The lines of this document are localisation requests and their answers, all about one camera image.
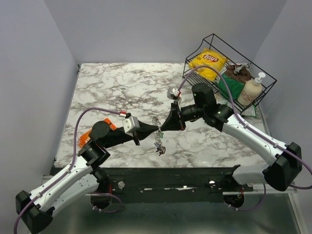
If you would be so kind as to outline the metal disc with keyrings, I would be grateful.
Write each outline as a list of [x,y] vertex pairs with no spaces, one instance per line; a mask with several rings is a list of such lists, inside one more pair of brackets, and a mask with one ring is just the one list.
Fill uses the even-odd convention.
[[156,146],[156,148],[163,146],[162,141],[161,141],[162,138],[159,136],[159,132],[161,132],[161,130],[160,130],[161,123],[157,117],[152,118],[152,124],[156,125],[158,127],[158,130],[154,132],[155,146]]

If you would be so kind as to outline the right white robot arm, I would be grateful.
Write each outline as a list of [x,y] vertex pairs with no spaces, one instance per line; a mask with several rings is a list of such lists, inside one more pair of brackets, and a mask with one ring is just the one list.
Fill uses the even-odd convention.
[[228,190],[235,191],[248,183],[264,183],[278,191],[286,191],[302,170],[302,164],[291,156],[301,157],[301,148],[294,142],[287,145],[269,137],[240,115],[235,115],[229,106],[218,104],[212,88],[207,84],[194,85],[192,93],[195,103],[181,107],[180,91],[177,88],[168,89],[167,97],[173,102],[161,131],[183,131],[187,121],[201,118],[207,125],[241,141],[265,161],[253,166],[236,166],[224,179]]

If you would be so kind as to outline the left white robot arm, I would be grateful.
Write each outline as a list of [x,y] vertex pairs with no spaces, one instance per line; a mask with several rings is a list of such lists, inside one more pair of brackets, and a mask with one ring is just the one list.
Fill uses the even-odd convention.
[[109,176],[101,168],[110,156],[107,148],[128,141],[139,145],[157,130],[157,126],[140,122],[135,117],[124,119],[120,128],[98,121],[89,131],[88,141],[79,151],[74,151],[72,162],[38,188],[16,195],[17,220],[22,220],[31,233],[38,234],[69,202],[88,193],[109,194]]

